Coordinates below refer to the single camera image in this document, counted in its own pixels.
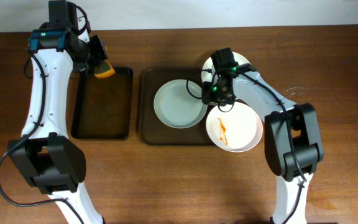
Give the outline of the orange green sponge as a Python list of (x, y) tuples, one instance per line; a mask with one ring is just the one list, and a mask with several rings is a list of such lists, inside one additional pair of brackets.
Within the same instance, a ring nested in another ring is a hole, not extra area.
[(96, 78), (108, 78), (114, 75), (116, 72), (108, 60), (103, 60), (94, 69), (94, 76)]

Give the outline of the white plate with ketchup streak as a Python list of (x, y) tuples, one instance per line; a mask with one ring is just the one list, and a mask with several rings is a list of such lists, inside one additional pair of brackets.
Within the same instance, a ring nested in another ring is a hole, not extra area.
[(165, 125), (185, 129), (198, 124), (205, 116), (208, 106), (201, 97), (199, 84), (176, 79), (163, 84), (154, 96), (154, 111)]

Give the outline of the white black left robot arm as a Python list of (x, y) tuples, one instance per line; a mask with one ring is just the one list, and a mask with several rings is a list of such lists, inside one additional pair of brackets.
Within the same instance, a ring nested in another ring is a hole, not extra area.
[(33, 66), (30, 107), (19, 140), (9, 141), (4, 157), (31, 187), (48, 195), (68, 223), (104, 223), (85, 187), (86, 159), (68, 138), (67, 91), (73, 72), (88, 72), (106, 49), (90, 29), (36, 29), (29, 39)]

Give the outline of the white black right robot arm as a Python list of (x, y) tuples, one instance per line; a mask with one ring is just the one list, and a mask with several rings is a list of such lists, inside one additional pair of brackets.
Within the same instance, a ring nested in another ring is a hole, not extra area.
[(209, 68), (203, 79), (203, 103), (218, 108), (247, 103), (264, 122), (265, 159), (276, 176), (276, 205), (271, 223), (306, 223), (308, 187), (324, 150), (314, 107), (286, 99), (251, 64)]

